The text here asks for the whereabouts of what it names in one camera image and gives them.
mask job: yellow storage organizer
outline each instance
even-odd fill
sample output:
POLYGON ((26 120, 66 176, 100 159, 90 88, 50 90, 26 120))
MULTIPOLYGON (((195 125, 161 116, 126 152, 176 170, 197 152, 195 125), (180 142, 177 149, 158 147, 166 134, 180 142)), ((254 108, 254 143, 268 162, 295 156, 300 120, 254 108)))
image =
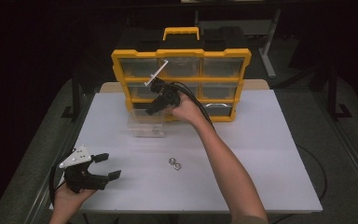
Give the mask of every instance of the yellow storage organizer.
POLYGON ((232 121, 251 56, 238 27, 203 30, 202 35, 198 27, 132 28, 122 34, 112 60, 129 111, 147 108, 158 97, 145 82, 167 60, 159 78, 186 84, 212 121, 232 121))

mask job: human hand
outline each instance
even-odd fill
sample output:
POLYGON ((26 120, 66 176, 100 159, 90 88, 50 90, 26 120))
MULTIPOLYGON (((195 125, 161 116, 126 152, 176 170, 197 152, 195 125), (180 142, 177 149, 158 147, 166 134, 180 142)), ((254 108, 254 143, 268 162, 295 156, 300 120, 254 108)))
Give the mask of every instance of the human hand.
POLYGON ((174 115, 181 121, 189 122, 191 124, 194 124, 198 120, 203 120, 204 117, 194 102, 182 92, 178 93, 180 97, 179 106, 170 106, 165 109, 165 112, 174 115))
POLYGON ((82 189, 79 193, 74 193, 64 183, 56 190, 54 210, 50 224, 67 223, 80 209, 83 202, 96 191, 96 189, 82 189))

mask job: white tool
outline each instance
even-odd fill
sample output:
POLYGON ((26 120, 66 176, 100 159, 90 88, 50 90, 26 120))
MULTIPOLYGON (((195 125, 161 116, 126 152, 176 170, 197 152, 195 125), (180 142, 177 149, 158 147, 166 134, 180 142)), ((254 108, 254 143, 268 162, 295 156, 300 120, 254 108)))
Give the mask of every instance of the white tool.
POLYGON ((167 65, 168 60, 164 60, 164 64, 157 70, 157 72, 153 75, 150 75, 151 78, 145 83, 145 86, 148 86, 150 84, 150 82, 153 81, 153 79, 158 75, 159 72, 161 72, 161 70, 165 67, 165 65, 167 65))

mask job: white table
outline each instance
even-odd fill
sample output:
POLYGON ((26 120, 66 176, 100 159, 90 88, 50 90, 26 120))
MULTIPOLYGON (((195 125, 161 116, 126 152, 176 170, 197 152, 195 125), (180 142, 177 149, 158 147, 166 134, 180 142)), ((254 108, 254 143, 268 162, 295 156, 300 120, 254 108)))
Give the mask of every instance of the white table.
MULTIPOLYGON (((228 212, 192 127, 174 121, 167 123, 165 138, 133 137, 127 128, 124 101, 121 92, 97 93, 76 141, 76 147, 85 145, 92 155, 110 154, 108 161, 90 166, 92 174, 122 170, 120 179, 99 190, 82 210, 228 212), (169 158, 176 158, 182 169, 175 171, 169 158)), ((244 91, 236 119, 214 127, 248 170, 268 212, 323 210, 274 91, 244 91)))

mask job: white gripper bracket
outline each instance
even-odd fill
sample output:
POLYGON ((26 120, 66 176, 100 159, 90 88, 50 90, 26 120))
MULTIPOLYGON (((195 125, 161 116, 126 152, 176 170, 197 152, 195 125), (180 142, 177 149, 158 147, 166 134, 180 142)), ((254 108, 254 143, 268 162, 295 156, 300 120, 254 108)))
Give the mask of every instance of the white gripper bracket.
POLYGON ((60 168, 66 168, 68 166, 77 165, 86 161, 91 161, 91 155, 89 154, 87 148, 82 145, 60 163, 60 168))

